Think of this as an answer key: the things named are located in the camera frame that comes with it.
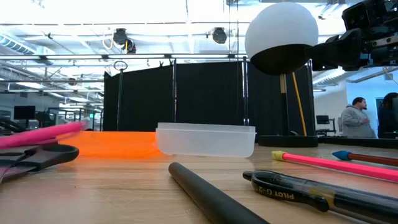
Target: white sphere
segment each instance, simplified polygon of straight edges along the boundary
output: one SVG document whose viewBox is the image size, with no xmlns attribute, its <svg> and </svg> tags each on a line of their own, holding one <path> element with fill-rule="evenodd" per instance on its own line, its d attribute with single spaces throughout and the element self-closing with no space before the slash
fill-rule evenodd
<svg viewBox="0 0 398 224">
<path fill-rule="evenodd" d="M 248 57 L 252 59 L 258 53 L 274 47 L 309 47 L 317 43 L 318 26 L 311 12 L 299 4 L 281 2 L 265 8 L 250 23 L 246 32 L 245 47 Z"/>
</svg>

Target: pink marker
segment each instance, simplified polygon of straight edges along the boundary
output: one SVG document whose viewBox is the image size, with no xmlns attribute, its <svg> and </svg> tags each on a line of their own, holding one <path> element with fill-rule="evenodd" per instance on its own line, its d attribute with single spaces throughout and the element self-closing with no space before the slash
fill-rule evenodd
<svg viewBox="0 0 398 224">
<path fill-rule="evenodd" d="M 351 172 L 354 174 L 361 174 L 369 177 L 376 177 L 384 180 L 391 180 L 394 182 L 398 182 L 398 171 L 396 170 L 364 166 L 364 165 L 358 165 L 346 162 L 331 161 L 328 159 L 318 159 L 308 156 L 298 156 L 282 151 L 273 151 L 272 158 L 279 161 L 300 162 L 303 164 L 326 167 L 330 169 L 341 170 L 345 172 Z"/>
<path fill-rule="evenodd" d="M 33 144 L 45 144 L 51 141 L 56 141 L 55 138 L 57 136 L 77 133 L 82 130 L 85 125 L 85 122 L 73 122 L 14 134 L 12 136 L 0 138 L 0 149 Z"/>
</svg>

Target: black pen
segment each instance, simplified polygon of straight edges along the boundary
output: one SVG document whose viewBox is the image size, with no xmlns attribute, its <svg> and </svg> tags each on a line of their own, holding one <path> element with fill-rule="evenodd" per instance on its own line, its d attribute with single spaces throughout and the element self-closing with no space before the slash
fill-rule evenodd
<svg viewBox="0 0 398 224">
<path fill-rule="evenodd" d="M 398 223 L 398 199 L 383 195 L 291 177 L 268 170 L 246 171 L 243 178 L 267 197 L 306 203 L 371 223 Z"/>
</svg>

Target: translucent plastic container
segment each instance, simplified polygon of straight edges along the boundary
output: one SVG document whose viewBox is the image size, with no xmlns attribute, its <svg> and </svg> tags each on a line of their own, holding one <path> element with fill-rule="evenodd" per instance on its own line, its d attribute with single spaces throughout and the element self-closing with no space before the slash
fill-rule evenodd
<svg viewBox="0 0 398 224">
<path fill-rule="evenodd" d="M 165 154 L 249 157 L 256 128 L 214 124 L 159 123 L 157 146 Z"/>
</svg>

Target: table surface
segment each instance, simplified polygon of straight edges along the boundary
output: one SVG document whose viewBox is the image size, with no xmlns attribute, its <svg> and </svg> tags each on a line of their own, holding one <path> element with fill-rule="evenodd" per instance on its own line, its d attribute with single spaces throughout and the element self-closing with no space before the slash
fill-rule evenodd
<svg viewBox="0 0 398 224">
<path fill-rule="evenodd" d="M 329 169 L 273 161 L 271 151 L 336 160 L 338 150 L 398 157 L 395 149 L 320 145 L 313 149 L 256 146 L 246 159 L 162 156 L 139 160 L 78 157 L 36 174 L 0 185 L 1 223 L 209 223 L 168 172 L 180 162 L 270 223 L 355 223 L 333 212 L 282 202 L 255 193 L 242 178 L 245 170 L 268 169 L 296 177 L 398 197 L 393 182 Z M 395 167 L 356 162 L 370 166 Z"/>
</svg>

